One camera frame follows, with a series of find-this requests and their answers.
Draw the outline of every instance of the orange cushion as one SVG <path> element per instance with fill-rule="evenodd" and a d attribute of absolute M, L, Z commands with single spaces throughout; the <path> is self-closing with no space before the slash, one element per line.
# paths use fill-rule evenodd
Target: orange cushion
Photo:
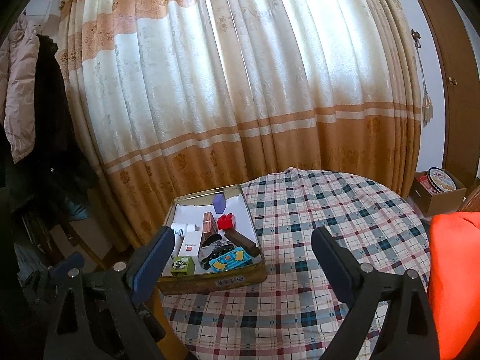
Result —
<path fill-rule="evenodd" d="M 452 360 L 480 321 L 480 212 L 435 216 L 430 228 L 430 306 L 440 359 Z"/>

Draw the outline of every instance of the coat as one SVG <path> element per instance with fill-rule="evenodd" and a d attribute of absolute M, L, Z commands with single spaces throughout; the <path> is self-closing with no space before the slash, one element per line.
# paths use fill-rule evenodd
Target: coat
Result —
<path fill-rule="evenodd" d="M 440 360 L 462 352 L 480 323 L 480 212 L 436 215 L 430 226 L 428 300 Z"/>
<path fill-rule="evenodd" d="M 86 205 L 87 190 L 95 187 L 98 181 L 75 139 L 62 72 L 55 58 L 57 45 L 47 36 L 37 35 L 37 38 L 33 150 L 15 163 L 8 150 L 7 133 L 0 137 L 4 184 L 10 191 L 13 212 L 32 201 L 41 205 L 54 202 L 59 208 L 66 202 Z M 49 227 L 54 225 L 51 221 L 46 222 Z"/>
<path fill-rule="evenodd" d="M 35 145 L 35 67 L 37 26 L 20 15 L 0 47 L 0 124 L 16 164 Z"/>

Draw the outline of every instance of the black coat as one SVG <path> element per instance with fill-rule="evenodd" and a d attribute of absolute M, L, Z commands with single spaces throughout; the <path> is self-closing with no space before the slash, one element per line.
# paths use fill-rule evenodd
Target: black coat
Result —
<path fill-rule="evenodd" d="M 74 203 L 86 204 L 87 189 L 94 187 L 98 181 L 97 174 L 75 140 L 62 72 L 55 58 L 57 45 L 47 36 L 38 37 L 40 48 L 35 68 L 33 151 L 13 164 L 10 145 L 4 131 L 0 131 L 0 155 L 3 159 L 0 187 L 3 181 L 10 190 L 13 212 L 33 200 L 41 203 L 52 200 L 61 206 L 67 197 Z"/>

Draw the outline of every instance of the curtain tassel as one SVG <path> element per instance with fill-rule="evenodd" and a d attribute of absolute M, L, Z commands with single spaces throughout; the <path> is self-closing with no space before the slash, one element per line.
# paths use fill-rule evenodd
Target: curtain tassel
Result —
<path fill-rule="evenodd" d="M 423 101 L 421 106 L 422 124 L 425 127 L 434 117 L 434 105 L 431 103 L 425 82 L 425 74 L 423 73 L 422 59 L 419 50 L 422 48 L 420 44 L 420 34 L 412 28 L 412 38 L 415 41 L 415 49 L 417 50 L 418 62 L 420 63 L 421 77 L 423 80 Z"/>

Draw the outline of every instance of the plaid tablecloth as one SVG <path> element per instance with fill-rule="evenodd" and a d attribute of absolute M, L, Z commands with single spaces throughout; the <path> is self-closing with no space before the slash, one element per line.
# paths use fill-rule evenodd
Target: plaid tablecloth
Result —
<path fill-rule="evenodd" d="M 200 360 L 317 360 L 347 313 L 311 250 L 326 226 L 360 262 L 384 272 L 430 272 L 422 224 L 397 194 L 356 175 L 294 168 L 242 185 L 265 253 L 263 283 L 209 295 L 165 296 L 173 330 Z M 358 356 L 368 359 L 385 317 L 380 304 Z"/>

